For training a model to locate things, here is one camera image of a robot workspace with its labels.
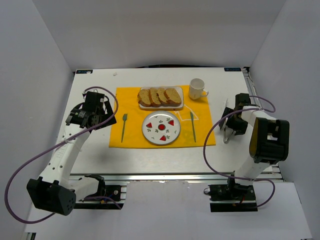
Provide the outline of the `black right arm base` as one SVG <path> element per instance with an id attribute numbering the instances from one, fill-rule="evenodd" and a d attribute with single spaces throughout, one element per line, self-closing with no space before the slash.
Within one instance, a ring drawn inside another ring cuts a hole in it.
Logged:
<path id="1" fill-rule="evenodd" d="M 231 188 L 227 184 L 212 184 L 203 190 L 209 196 L 211 213 L 257 212 L 258 205 L 252 185 L 244 189 Z"/>

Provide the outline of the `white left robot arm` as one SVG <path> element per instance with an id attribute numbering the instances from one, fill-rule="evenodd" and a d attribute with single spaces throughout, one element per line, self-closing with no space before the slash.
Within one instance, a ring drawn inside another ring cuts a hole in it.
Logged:
<path id="1" fill-rule="evenodd" d="M 76 183 L 70 183 L 69 178 L 81 148 L 92 131 L 116 123 L 113 113 L 109 98 L 96 91 L 86 92 L 84 102 L 70 111 L 62 132 L 62 145 L 54 150 L 38 179 L 30 179 L 27 183 L 26 189 L 37 209 L 67 216 L 78 201 L 106 194 L 102 176 L 85 175 Z"/>

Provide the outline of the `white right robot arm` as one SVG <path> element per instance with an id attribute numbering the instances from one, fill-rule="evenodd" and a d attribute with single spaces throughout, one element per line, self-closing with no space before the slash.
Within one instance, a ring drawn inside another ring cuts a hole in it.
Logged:
<path id="1" fill-rule="evenodd" d="M 227 183 L 231 193 L 246 193 L 253 181 L 269 166 L 285 161 L 289 154 L 290 123 L 267 114 L 267 110 L 253 104 L 248 93 L 235 96 L 235 107 L 225 107 L 219 123 L 223 140 L 231 135 L 244 135 L 252 126 L 249 157 L 235 170 Z"/>

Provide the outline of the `metal tongs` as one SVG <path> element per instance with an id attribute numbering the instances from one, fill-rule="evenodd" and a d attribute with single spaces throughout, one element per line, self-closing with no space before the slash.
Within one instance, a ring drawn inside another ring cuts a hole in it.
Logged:
<path id="1" fill-rule="evenodd" d="M 225 101 L 225 110 L 226 110 L 226 114 L 229 114 L 232 111 L 231 107 L 230 107 L 230 104 L 228 102 L 228 98 Z M 224 120 L 224 124 L 222 126 L 222 129 L 223 129 L 223 143 L 224 144 L 227 144 L 229 142 L 229 140 L 235 135 L 235 131 L 232 128 L 227 126 L 227 121 L 228 121 L 228 118 L 226 118 Z"/>

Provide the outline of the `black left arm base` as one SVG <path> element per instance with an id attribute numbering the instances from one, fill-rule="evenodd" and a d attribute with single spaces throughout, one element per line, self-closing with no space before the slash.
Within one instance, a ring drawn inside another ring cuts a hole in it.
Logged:
<path id="1" fill-rule="evenodd" d="M 104 196 L 98 193 L 86 197 L 75 204 L 75 209 L 83 210 L 121 210 L 127 193 L 126 185 L 106 185 Z"/>

